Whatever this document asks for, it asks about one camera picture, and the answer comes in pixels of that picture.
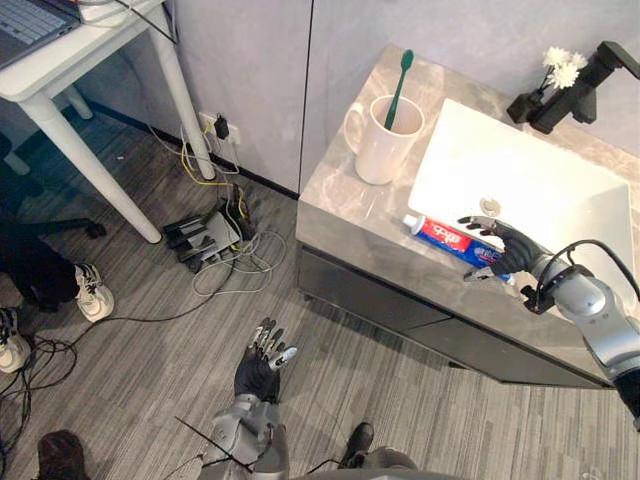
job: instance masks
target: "gray carpet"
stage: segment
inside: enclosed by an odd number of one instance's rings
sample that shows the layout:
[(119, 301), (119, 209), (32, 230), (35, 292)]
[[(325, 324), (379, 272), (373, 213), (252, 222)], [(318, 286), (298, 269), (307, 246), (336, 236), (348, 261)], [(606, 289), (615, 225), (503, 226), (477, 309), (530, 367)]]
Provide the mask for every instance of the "gray carpet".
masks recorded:
[[(194, 185), (150, 135), (101, 115), (73, 123), (154, 224), (206, 211), (215, 201), (217, 189)], [(47, 241), (72, 260), (98, 266), (117, 299), (116, 315), (158, 318), (200, 301), (190, 291), (192, 275), (173, 254), (145, 243), (55, 147), (47, 142), (26, 160), (47, 192), (25, 202), (24, 221), (88, 216), (106, 226), (105, 238), (87, 240), (76, 231)], [(215, 297), (172, 322), (116, 321), (90, 332), (71, 377), (34, 393), (7, 478), (35, 476), (38, 439), (62, 428), (82, 438), (91, 478), (163, 478), (205, 448), (174, 415), (207, 431), (213, 414), (231, 402), (235, 366), (265, 315), (300, 347), (284, 372), (281, 406), (294, 475), (339, 458), (350, 431), (367, 420), (376, 429), (375, 445), (463, 478), (638, 478), (639, 437), (615, 392), (503, 386), (448, 368), (437, 355), (318, 301), (305, 302), (294, 285), (296, 202), (239, 182), (258, 228), (287, 240), (271, 283), (258, 294)], [(267, 241), (263, 253), (275, 259), (278, 249)], [(212, 271), (205, 284), (215, 286), (225, 273), (225, 267)], [(234, 274), (226, 288), (254, 289), (262, 281)], [(19, 302), (0, 276), (0, 304)], [(22, 329), (46, 337), (73, 339), (87, 325), (74, 304), (50, 315), (23, 311)], [(65, 361), (54, 361), (40, 380), (54, 378)], [(0, 388), (8, 380), (3, 376)], [(2, 405), (3, 434), (15, 427), (17, 409), (12, 401)], [(196, 460), (171, 478), (195, 479), (198, 470)]]

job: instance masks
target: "gray wall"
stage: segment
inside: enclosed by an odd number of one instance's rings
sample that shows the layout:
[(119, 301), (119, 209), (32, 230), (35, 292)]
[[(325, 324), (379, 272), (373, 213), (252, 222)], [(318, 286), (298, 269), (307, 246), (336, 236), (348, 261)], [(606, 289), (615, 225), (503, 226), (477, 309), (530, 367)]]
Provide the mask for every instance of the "gray wall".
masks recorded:
[[(639, 5), (638, 0), (316, 0), (303, 186), (387, 43), (516, 95), (541, 81), (542, 53), (551, 45), (588, 56), (600, 41), (614, 40), (640, 59)], [(640, 82), (618, 71), (598, 89), (598, 120), (581, 128), (638, 155), (639, 110)]]
[[(238, 160), (297, 191), (310, 1), (178, 0), (179, 56), (196, 111), (223, 112), (240, 128)], [(80, 80), (89, 98), (177, 135), (179, 120), (147, 35)], [(230, 160), (229, 152), (223, 156)]]
[[(609, 39), (640, 58), (638, 0), (315, 0), (300, 171), (311, 0), (176, 5), (179, 54), (196, 110), (224, 112), (241, 130), (240, 163), (294, 191), (298, 176), (304, 186), (322, 158), (387, 43), (412, 48), (510, 95), (540, 80), (542, 52), (550, 45), (588, 55)], [(177, 116), (148, 38), (123, 50), (140, 72), (149, 114), (118, 54), (81, 79), (80, 89), (177, 134)], [(616, 72), (598, 90), (598, 120), (581, 128), (639, 154), (639, 85), (628, 73)]]

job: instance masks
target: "silver robotic arm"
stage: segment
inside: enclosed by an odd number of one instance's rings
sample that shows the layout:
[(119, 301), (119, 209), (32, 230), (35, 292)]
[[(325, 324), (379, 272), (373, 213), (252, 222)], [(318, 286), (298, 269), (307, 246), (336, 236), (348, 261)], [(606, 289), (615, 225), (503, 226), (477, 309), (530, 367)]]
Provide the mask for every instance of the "silver robotic arm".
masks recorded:
[(631, 411), (640, 431), (640, 330), (638, 321), (624, 313), (620, 297), (584, 267), (569, 265), (551, 255), (521, 232), (489, 217), (465, 217), (460, 223), (482, 229), (504, 241), (503, 257), (489, 267), (471, 270), (466, 281), (503, 273), (527, 271), (538, 288), (523, 289), (525, 306), (542, 313), (552, 305), (581, 331), (585, 344)]
[(289, 478), (284, 425), (278, 415), (280, 369), (295, 347), (280, 342), (275, 320), (265, 318), (249, 341), (234, 380), (233, 404), (216, 413), (199, 480)]

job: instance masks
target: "black pants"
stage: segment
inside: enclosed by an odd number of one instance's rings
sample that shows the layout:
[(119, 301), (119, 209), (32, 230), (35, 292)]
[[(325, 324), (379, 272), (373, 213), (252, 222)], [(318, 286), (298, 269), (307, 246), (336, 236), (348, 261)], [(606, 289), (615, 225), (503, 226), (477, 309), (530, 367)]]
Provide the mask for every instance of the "black pants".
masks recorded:
[(73, 263), (33, 235), (0, 234), (0, 271), (42, 311), (56, 311), (78, 294)]

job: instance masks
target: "laptop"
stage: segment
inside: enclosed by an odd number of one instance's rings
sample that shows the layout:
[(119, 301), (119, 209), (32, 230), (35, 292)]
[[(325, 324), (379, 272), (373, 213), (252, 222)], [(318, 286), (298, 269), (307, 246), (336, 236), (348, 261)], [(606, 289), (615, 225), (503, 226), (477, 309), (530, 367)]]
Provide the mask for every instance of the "laptop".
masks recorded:
[(70, 0), (0, 0), (0, 68), (80, 25)]

